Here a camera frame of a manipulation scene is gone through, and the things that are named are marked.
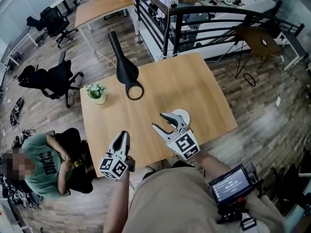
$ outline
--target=black pants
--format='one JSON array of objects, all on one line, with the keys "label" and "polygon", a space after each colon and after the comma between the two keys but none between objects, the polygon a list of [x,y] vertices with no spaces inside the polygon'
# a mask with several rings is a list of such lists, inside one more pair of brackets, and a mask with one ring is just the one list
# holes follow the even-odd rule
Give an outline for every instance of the black pants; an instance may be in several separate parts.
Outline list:
[{"label": "black pants", "polygon": [[[173,166],[172,168],[177,168],[177,167],[194,167],[192,165],[189,165],[187,164],[186,162],[183,162],[183,161],[177,161]],[[150,175],[153,175],[154,173],[156,173],[157,171],[152,171],[152,172],[149,172],[149,173],[146,173],[145,176],[142,178],[142,180],[148,178]]]},{"label": "black pants", "polygon": [[[72,162],[82,160],[82,145],[79,131],[70,128],[61,134],[56,134],[55,140],[67,151]],[[66,183],[66,189],[82,193],[90,193],[93,190],[92,180],[86,175],[85,166],[81,165],[72,171],[72,175]]]}]

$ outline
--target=white disc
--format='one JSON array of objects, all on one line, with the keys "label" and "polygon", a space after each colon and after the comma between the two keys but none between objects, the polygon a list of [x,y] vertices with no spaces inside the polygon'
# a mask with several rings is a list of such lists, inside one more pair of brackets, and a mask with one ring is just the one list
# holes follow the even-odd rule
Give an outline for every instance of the white disc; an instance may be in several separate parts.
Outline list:
[{"label": "white disc", "polygon": [[187,111],[185,111],[185,110],[183,110],[183,109],[177,109],[177,110],[174,110],[174,111],[172,112],[172,114],[181,116],[181,118],[185,121],[185,123],[186,123],[187,125],[190,124],[190,115],[189,115],[189,113],[188,113]]}]

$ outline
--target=person's hand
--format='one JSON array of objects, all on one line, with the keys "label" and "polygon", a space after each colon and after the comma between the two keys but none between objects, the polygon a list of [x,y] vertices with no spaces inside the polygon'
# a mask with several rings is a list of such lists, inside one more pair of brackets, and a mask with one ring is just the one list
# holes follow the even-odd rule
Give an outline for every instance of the person's hand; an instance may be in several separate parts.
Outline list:
[{"label": "person's hand", "polygon": [[64,161],[62,162],[62,164],[60,165],[60,171],[68,173],[71,167],[71,161]]},{"label": "person's hand", "polygon": [[68,154],[66,151],[63,151],[63,152],[61,153],[61,155],[62,155],[62,159],[63,159],[65,162],[70,162],[70,161],[71,161],[70,156],[69,156],[69,154]]}]

